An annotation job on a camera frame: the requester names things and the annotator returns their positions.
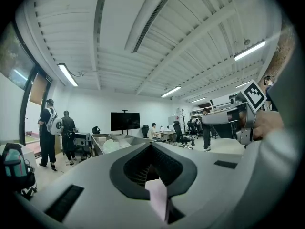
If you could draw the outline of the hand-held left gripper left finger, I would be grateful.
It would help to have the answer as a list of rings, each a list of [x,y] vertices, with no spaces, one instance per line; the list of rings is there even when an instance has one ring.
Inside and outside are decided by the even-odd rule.
[[[73,167],[30,201],[18,196],[22,207],[48,229],[161,229],[164,221],[148,200],[126,197],[111,182],[110,168],[122,156],[140,148],[130,146],[90,158]],[[54,202],[70,187],[82,191],[72,207],[58,222],[46,214]]]

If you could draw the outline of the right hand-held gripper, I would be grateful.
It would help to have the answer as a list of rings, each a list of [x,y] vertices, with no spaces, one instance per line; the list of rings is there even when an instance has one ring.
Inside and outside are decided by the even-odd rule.
[[[234,123],[233,137],[242,145],[253,141],[254,123],[257,111],[266,101],[266,96],[259,85],[251,80],[236,97],[230,100],[228,111],[219,111],[203,115],[204,125],[222,125]]]

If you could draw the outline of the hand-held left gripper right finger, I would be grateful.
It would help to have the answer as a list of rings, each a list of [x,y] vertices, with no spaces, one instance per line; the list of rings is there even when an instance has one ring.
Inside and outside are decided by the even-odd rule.
[[[276,176],[263,155],[263,142],[243,155],[173,151],[192,161],[197,174],[188,190],[171,197],[183,217],[159,229],[249,229],[276,204]]]

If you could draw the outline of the person's right hand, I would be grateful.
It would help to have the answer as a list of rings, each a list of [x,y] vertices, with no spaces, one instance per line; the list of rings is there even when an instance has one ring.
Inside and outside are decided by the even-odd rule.
[[[279,112],[259,110],[253,126],[253,139],[263,139],[268,133],[283,127]]]

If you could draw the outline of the brown coat rack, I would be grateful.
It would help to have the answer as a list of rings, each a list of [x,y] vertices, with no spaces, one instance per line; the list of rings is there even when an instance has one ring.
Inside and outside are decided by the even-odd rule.
[[[187,116],[187,113],[183,109],[177,108],[177,113],[181,116],[183,127],[185,128],[185,117]]]

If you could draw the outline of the gray equipment cabinet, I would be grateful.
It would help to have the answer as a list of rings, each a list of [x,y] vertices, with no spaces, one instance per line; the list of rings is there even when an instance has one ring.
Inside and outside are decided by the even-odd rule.
[[[90,133],[75,133],[74,144],[75,152],[80,154],[81,160],[92,157],[92,140]]]

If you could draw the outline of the white bag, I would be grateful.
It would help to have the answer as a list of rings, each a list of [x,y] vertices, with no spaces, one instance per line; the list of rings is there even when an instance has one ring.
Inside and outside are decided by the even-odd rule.
[[[117,151],[119,149],[120,149],[119,142],[116,140],[113,140],[113,139],[109,139],[109,140],[105,141],[102,146],[102,152],[104,154],[108,154],[108,153]]]

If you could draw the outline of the wooden desk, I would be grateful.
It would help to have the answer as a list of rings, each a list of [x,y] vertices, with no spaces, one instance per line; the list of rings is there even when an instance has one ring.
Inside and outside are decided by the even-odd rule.
[[[176,141],[176,132],[173,130],[169,130],[169,129],[164,129],[161,133],[160,133],[160,138],[162,140],[162,142],[165,143],[173,143]]]

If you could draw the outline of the white backpack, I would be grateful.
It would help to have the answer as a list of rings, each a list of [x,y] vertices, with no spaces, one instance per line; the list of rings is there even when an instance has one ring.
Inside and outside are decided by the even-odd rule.
[[[47,108],[47,110],[50,114],[50,118],[46,124],[47,131],[51,135],[60,136],[61,129],[62,129],[62,119],[57,116],[57,113],[55,110],[53,112],[50,108]]]

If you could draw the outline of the teal black backpack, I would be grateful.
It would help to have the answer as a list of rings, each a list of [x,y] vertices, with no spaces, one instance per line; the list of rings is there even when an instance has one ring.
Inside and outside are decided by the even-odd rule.
[[[2,152],[4,172],[9,183],[9,187],[15,190],[15,177],[25,175],[25,165],[31,165],[29,160],[25,159],[21,145],[16,143],[7,143]]]

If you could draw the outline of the black monitor on stand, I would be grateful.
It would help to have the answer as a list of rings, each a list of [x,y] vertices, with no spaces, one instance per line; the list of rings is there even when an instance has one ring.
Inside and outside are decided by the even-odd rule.
[[[111,131],[128,131],[133,129],[139,129],[140,125],[140,113],[134,112],[111,112],[110,113],[110,126]]]

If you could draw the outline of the brown board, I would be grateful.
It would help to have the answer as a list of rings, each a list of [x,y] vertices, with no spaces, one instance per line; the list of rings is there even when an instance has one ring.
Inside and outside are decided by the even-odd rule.
[[[41,105],[47,84],[47,80],[41,74],[37,73],[31,85],[29,101]]]

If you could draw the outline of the large glass window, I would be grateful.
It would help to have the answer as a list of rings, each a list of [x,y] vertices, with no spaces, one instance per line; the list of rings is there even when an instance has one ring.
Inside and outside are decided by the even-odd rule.
[[[0,73],[21,89],[25,89],[35,63],[24,50],[13,23],[0,35]]]

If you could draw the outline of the white wall shelf unit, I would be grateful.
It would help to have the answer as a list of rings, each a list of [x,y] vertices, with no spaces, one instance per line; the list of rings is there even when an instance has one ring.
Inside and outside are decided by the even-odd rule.
[[[211,105],[211,106],[205,106],[203,108],[195,108],[190,112],[190,118],[199,118],[200,116],[203,116],[204,109],[207,110],[210,114],[215,114],[219,111],[227,110],[231,107],[231,104],[229,102],[224,104],[218,104],[218,105]]]

